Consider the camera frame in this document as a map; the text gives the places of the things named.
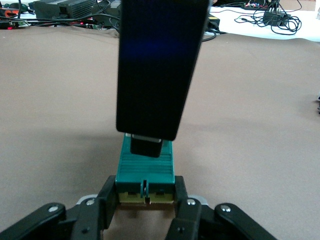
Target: green plastic holder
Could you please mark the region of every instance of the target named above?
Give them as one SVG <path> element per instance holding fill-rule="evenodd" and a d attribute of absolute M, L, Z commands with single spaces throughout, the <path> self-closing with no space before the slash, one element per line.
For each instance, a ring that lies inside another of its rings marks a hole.
<path fill-rule="evenodd" d="M 121 203 L 172 203 L 175 170 L 172 141 L 163 141 L 159 157 L 130 152 L 131 137 L 124 135 L 116 190 Z"/>

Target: teal block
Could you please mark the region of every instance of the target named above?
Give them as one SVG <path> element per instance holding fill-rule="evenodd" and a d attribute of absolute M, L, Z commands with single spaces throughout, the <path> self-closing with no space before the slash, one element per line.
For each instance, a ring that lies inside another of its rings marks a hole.
<path fill-rule="evenodd" d="M 175 172 L 172 141 L 163 141 L 160 157 L 130 152 L 131 137 L 124 136 L 115 178 L 118 193 L 135 193 L 148 198 L 149 194 L 173 194 Z"/>

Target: beige table surface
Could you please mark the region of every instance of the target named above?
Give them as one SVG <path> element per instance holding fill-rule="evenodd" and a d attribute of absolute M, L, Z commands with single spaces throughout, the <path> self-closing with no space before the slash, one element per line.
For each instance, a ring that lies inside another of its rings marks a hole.
<path fill-rule="evenodd" d="M 0 231 L 116 173 L 118 42 L 74 27 L 0 31 Z M 319 76 L 308 40 L 203 43 L 173 143 L 188 192 L 238 205 L 279 240 L 319 240 Z M 170 217 L 119 211 L 106 237 L 163 239 Z"/>

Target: black box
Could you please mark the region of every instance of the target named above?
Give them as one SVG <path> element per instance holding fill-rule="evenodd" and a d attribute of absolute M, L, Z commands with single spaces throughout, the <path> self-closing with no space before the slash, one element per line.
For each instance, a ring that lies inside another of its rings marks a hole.
<path fill-rule="evenodd" d="M 37 19 L 77 19 L 89 16 L 96 0 L 39 0 L 33 2 Z"/>

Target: power adapter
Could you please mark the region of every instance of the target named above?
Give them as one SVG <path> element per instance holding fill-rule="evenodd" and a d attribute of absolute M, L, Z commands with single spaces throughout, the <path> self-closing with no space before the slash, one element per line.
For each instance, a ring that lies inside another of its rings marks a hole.
<path fill-rule="evenodd" d="M 209 13 L 208 20 L 208 28 L 219 31 L 220 19 Z"/>
<path fill-rule="evenodd" d="M 271 8 L 269 11 L 265 11 L 263 14 L 263 23 L 274 27 L 286 26 L 289 22 L 290 14 L 286 14 Z"/>

